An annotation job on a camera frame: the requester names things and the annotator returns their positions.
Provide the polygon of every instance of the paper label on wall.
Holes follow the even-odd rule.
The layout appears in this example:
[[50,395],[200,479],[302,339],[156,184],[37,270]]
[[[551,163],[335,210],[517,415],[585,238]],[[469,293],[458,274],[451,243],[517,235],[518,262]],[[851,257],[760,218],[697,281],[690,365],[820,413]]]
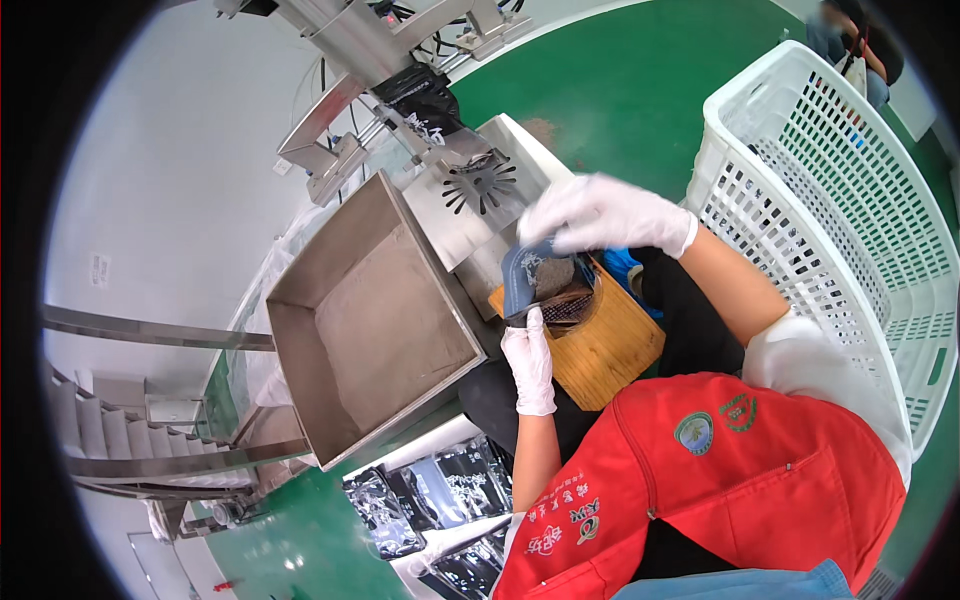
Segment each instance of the paper label on wall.
[[90,285],[106,290],[110,280],[110,257],[93,252],[90,255]]

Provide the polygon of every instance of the white wall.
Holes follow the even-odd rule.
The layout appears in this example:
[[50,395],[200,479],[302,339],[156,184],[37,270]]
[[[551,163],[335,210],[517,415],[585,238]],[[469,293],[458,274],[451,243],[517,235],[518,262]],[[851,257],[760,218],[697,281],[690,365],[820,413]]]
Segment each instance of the white wall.
[[[801,21],[814,14],[820,4],[820,0],[772,1]],[[937,118],[937,109],[933,105],[930,92],[920,81],[909,61],[904,62],[903,73],[897,82],[890,86],[889,104],[914,141],[919,141]]]
[[[272,167],[317,55],[278,17],[217,19],[208,0],[161,12],[119,64],[75,151],[46,301],[226,327],[274,236],[310,206],[302,170],[281,177]],[[92,252],[110,258],[107,289],[90,283]],[[213,356],[50,332],[45,349],[62,372],[143,375],[159,394],[201,393]]]
[[[156,600],[140,563],[130,546],[128,533],[150,532],[147,507],[139,500],[77,489],[90,534],[100,544],[103,558],[113,568],[117,581],[132,600]],[[231,590],[213,591],[224,575],[213,560],[203,538],[178,540],[174,546],[183,570],[203,600],[236,600]]]

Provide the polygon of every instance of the green floor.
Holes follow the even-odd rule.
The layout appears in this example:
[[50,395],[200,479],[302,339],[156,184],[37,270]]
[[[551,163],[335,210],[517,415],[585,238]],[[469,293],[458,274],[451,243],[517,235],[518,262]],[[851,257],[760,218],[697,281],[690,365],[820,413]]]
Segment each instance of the green floor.
[[[803,25],[769,0],[654,0],[594,16],[531,41],[454,85],[464,120],[476,127],[506,112],[555,129],[555,154],[575,171],[603,170],[679,201],[703,135],[703,102],[768,51],[782,30]],[[914,144],[889,109],[952,230],[956,212],[947,167],[929,135]],[[236,419],[221,361],[207,396],[213,429]],[[883,554],[895,574],[918,560],[958,472],[957,383]],[[268,498],[270,517],[207,538],[241,600],[404,598],[393,570],[374,557],[340,492],[346,468],[310,469]]]

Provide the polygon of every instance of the white latex glove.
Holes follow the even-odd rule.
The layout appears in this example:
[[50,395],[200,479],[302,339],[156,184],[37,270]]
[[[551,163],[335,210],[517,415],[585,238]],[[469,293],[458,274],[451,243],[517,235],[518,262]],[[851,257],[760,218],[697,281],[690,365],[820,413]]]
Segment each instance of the white latex glove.
[[697,229],[689,210],[602,173],[551,185],[516,226],[523,246],[556,231],[558,253],[653,246],[673,258],[686,252]]
[[507,327],[500,341],[516,382],[516,411],[543,417],[553,414],[553,358],[543,332],[543,312],[535,306],[527,313],[527,327]]

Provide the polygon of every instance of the embroidered logo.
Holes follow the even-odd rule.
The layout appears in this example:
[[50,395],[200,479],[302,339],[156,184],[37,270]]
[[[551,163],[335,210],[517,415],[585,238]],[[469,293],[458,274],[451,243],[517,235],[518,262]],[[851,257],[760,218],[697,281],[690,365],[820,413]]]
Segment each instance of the embroidered logo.
[[600,529],[600,517],[597,515],[591,516],[583,523],[580,524],[580,539],[577,540],[577,545],[579,546],[585,541],[593,540],[597,537],[597,530]]
[[673,437],[694,456],[706,454],[713,444],[713,419],[704,412],[687,415],[677,425]]
[[720,407],[720,416],[724,424],[737,433],[750,429],[756,419],[756,396],[749,401],[746,394],[737,396]]

